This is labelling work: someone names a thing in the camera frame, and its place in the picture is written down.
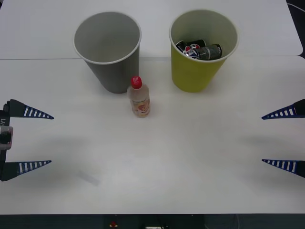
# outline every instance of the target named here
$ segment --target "white table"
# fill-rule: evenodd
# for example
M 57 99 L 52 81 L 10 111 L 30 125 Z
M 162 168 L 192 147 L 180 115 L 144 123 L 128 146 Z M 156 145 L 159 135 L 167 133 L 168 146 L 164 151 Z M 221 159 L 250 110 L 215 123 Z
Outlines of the white table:
M 305 213 L 305 180 L 263 158 L 305 160 L 301 119 L 261 116 L 304 98 L 301 57 L 234 54 L 202 93 L 141 59 L 151 113 L 104 90 L 83 60 L 0 61 L 0 104 L 55 117 L 12 118 L 7 161 L 52 160 L 0 184 L 0 214 Z
M 179 14 L 199 8 L 217 10 L 235 22 L 242 54 L 302 53 L 285 0 L 5 0 L 0 59 L 78 58 L 72 46 L 76 28 L 89 15 L 107 10 L 122 11 L 139 22 L 141 56 L 170 56 L 170 24 Z

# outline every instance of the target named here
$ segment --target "red bottle cap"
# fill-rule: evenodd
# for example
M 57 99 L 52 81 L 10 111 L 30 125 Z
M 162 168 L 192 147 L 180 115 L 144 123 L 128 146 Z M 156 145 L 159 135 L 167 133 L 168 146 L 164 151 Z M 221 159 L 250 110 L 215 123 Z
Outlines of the red bottle cap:
M 132 88 L 133 89 L 140 89 L 142 87 L 142 80 L 139 76 L 134 76 L 132 78 Z

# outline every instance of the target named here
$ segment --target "paper cup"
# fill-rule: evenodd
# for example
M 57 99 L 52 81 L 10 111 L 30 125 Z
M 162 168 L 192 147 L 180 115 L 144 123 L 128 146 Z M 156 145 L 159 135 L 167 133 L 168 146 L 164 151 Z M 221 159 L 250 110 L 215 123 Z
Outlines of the paper cup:
M 120 12 L 101 12 L 78 27 L 73 45 L 101 84 L 112 93 L 124 93 L 139 75 L 141 28 Z
M 238 46 L 238 32 L 227 17 L 212 10 L 193 10 L 174 20 L 169 31 L 172 46 L 172 80 L 181 90 L 199 92 L 204 89 L 224 61 Z M 222 57 L 201 61 L 186 56 L 175 46 L 179 41 L 203 39 L 207 45 L 220 44 Z

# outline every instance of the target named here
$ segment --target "soda can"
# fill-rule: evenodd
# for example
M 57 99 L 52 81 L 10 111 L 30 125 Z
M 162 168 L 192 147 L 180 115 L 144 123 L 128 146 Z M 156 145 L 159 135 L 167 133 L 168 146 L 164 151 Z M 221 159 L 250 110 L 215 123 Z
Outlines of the soda can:
M 192 57 L 194 59 L 199 59 L 200 58 L 200 55 L 196 51 L 196 49 L 190 49 L 190 50 L 186 51 L 184 54 L 189 56 L 189 57 Z
M 189 46 L 190 49 L 199 49 L 201 47 L 205 47 L 206 43 L 204 40 L 200 39 L 193 42 L 187 42 L 186 45 Z
M 181 52 L 183 52 L 183 54 L 185 54 L 185 52 L 190 49 L 190 47 L 184 41 L 179 41 L 178 43 L 176 43 L 176 47 Z
M 197 58 L 202 61 L 212 61 L 221 58 L 223 50 L 219 44 L 212 44 L 198 49 L 194 49 Z

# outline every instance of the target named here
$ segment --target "plastic bottle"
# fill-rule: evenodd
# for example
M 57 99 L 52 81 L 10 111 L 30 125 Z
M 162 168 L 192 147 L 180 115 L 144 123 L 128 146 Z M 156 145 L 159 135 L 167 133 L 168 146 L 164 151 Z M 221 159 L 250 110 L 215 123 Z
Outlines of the plastic bottle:
M 131 83 L 127 93 L 132 105 L 132 111 L 136 116 L 144 118 L 150 112 L 148 87 L 142 84 L 139 76 L 134 76 Z

